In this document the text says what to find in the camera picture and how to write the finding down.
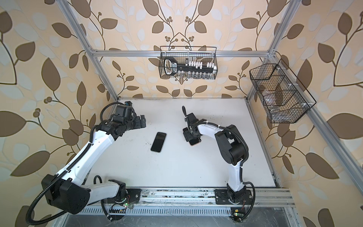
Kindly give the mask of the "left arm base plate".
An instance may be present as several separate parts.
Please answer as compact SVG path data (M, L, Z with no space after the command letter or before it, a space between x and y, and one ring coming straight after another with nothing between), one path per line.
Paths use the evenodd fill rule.
M107 198L106 204L126 204L126 203L136 203L141 198L140 188L126 188L125 193L121 196L117 195L114 198Z

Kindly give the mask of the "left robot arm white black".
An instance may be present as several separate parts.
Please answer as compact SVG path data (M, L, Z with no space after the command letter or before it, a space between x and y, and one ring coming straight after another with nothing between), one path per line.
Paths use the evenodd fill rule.
M43 190L27 210L25 221L28 225L48 223L66 213L78 214L86 206L106 199L122 205L129 204L131 196L124 182L111 179L99 184L84 184L91 168L109 146L125 132L146 127L145 116L136 114L132 102L113 102L111 105L116 106L115 113L109 119L101 118L100 124L93 126L89 141L80 152L57 174L44 177ZM61 212L43 220L34 220L32 214L43 197Z

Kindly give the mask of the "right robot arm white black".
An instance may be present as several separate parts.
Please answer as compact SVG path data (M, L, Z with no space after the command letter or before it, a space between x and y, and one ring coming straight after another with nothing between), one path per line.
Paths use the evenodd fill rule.
M249 158L249 148L235 125L222 127L206 119L199 120L193 113L187 114L182 107L187 127L183 129L185 140L191 145L201 142L202 136L216 140L223 160L229 165L226 199L230 204L255 203L255 187L243 180L243 164Z

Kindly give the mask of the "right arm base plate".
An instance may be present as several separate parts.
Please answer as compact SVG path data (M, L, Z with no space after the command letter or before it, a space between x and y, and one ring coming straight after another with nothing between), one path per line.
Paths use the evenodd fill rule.
M251 190L245 188L234 192L232 189L216 189L215 200L217 205L251 205L253 195Z

